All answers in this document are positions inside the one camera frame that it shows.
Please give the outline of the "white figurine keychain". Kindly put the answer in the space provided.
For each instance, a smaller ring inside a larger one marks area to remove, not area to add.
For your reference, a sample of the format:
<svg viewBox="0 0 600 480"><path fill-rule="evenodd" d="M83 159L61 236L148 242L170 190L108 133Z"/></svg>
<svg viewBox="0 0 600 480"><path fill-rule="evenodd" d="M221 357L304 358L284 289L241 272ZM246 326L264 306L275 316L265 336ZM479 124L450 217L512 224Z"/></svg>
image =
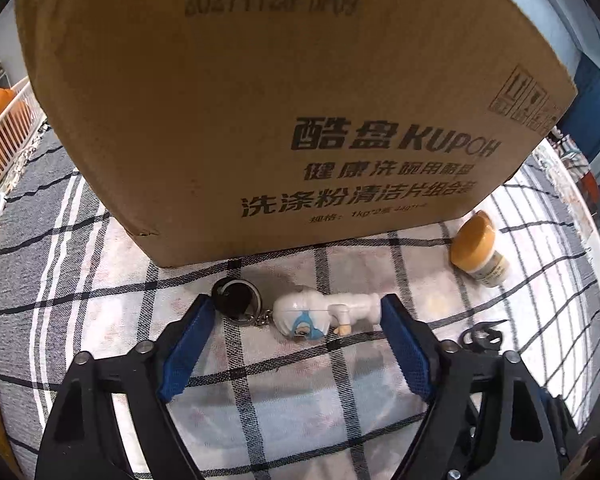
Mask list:
<svg viewBox="0 0 600 480"><path fill-rule="evenodd" d="M325 295L316 289L304 288L277 298L273 304L272 320L288 338L322 339L331 328L337 335L347 336L357 322L379 324L380 303L376 292Z"/></svg>

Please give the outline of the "white jar yellow lid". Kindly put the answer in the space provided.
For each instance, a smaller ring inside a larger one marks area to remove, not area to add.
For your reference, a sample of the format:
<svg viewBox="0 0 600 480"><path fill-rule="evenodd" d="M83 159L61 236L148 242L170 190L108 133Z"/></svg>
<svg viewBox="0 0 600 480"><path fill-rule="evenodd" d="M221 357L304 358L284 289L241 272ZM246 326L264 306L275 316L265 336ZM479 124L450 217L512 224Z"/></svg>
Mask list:
<svg viewBox="0 0 600 480"><path fill-rule="evenodd" d="M497 241L493 221L479 210L453 237L450 261L481 285L498 287L508 278L509 262L498 250Z"/></svg>

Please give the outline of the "brown cardboard box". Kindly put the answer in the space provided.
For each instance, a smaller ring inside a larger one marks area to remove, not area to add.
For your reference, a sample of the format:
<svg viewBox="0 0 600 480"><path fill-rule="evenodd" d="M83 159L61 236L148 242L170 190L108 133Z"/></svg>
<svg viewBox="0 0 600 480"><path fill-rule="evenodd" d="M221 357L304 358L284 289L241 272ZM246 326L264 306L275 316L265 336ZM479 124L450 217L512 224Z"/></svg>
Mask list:
<svg viewBox="0 0 600 480"><path fill-rule="evenodd" d="M16 0L38 102L163 268L460 218L570 107L513 0Z"/></svg>

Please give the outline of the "white fruit basket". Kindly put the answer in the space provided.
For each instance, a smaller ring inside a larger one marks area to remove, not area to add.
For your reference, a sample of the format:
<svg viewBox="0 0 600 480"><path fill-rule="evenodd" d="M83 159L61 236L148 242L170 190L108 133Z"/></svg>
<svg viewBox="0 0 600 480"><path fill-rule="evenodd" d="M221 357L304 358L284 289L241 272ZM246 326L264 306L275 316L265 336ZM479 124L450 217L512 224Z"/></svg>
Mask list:
<svg viewBox="0 0 600 480"><path fill-rule="evenodd" d="M0 116L0 182L45 120L28 77L22 78L9 89L14 90L16 96Z"/></svg>

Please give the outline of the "plaid grey white tablecloth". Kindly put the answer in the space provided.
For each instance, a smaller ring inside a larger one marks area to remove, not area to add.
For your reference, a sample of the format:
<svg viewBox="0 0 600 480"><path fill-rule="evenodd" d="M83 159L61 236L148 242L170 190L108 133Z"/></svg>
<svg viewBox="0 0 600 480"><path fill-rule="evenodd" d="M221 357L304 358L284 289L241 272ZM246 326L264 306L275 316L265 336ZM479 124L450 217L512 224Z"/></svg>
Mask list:
<svg viewBox="0 0 600 480"><path fill-rule="evenodd" d="M76 353L154 339L224 276L265 301L296 286L395 294L440 338L495 321L535 380L578 426L600 394L600 276L547 146L482 203L512 270L485 288L450 265L454 221L336 245L161 269L110 216L52 132L18 165L0 221L0 405L26 477ZM218 479L387 479L425 407L378 328L294 342L272 327L219 321L170 404L202 473Z"/></svg>

